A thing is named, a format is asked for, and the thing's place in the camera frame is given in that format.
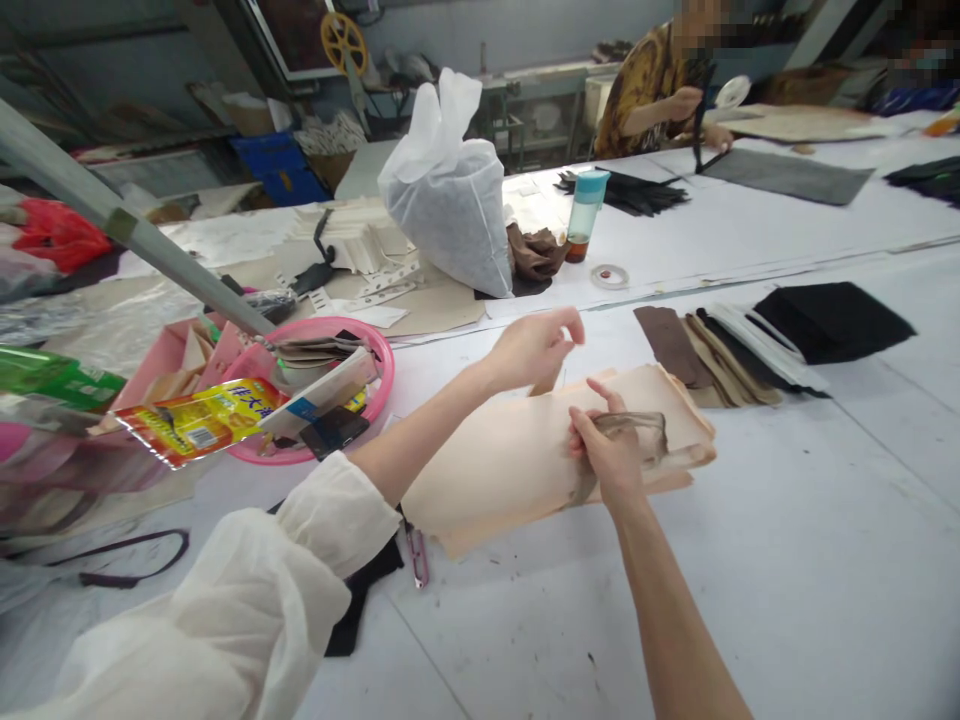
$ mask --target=white non-woven bag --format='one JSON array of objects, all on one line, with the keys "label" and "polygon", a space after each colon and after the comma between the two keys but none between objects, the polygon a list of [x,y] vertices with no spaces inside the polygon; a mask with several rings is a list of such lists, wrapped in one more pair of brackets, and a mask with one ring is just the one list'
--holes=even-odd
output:
[{"label": "white non-woven bag", "polygon": [[465,285],[513,290],[503,221],[503,165],[487,140],[464,140],[482,84],[444,68],[440,94],[421,85],[410,132],[378,179],[390,217],[433,265]]}]

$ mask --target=blue crate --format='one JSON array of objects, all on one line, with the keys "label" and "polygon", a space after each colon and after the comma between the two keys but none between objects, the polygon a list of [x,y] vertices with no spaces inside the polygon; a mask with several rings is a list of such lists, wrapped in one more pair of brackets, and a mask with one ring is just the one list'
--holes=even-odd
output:
[{"label": "blue crate", "polygon": [[263,189],[267,191],[267,195],[277,207],[306,205],[333,199],[321,187],[320,181],[312,170],[300,168],[262,175],[254,173],[254,177],[263,183]]},{"label": "blue crate", "polygon": [[272,133],[252,138],[236,137],[230,144],[240,159],[257,178],[280,170],[301,170],[307,167],[307,159],[293,133]]}]

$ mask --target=pink clip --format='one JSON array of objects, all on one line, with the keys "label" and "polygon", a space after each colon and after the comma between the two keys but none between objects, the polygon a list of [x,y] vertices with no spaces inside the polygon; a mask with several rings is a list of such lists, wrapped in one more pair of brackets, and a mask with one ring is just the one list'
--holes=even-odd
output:
[{"label": "pink clip", "polygon": [[413,565],[413,584],[417,590],[422,590],[430,582],[430,569],[427,567],[427,547],[419,530],[407,528],[407,547],[410,548],[410,563]]}]

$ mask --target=pink plastic basket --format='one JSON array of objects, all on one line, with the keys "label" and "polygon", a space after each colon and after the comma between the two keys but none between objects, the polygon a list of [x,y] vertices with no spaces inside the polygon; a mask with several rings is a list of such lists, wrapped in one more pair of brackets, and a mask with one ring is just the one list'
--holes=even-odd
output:
[{"label": "pink plastic basket", "polygon": [[[387,404],[387,398],[390,397],[390,390],[393,388],[393,375],[395,372],[393,363],[393,350],[390,343],[380,334],[380,332],[359,320],[353,318],[341,317],[322,317],[307,318],[297,322],[285,325],[275,332],[267,335],[267,340],[279,342],[281,340],[306,340],[308,338],[321,337],[324,335],[336,335],[341,330],[347,330],[359,338],[363,338],[370,343],[370,349],[376,353],[375,360],[377,368],[380,370],[380,387],[376,394],[367,398],[367,407],[363,411],[363,417],[371,423],[377,419],[384,406]],[[228,380],[239,380],[240,378],[259,377],[267,379],[277,360],[262,345],[253,345],[236,359],[236,361],[227,368],[223,374],[221,382]],[[243,442],[237,443],[227,448],[227,452],[254,465],[294,465],[296,463],[313,460],[313,453],[310,448],[300,448],[299,450],[277,450],[272,457],[261,457],[257,454],[260,446],[263,444],[262,435],[253,435]]]}]

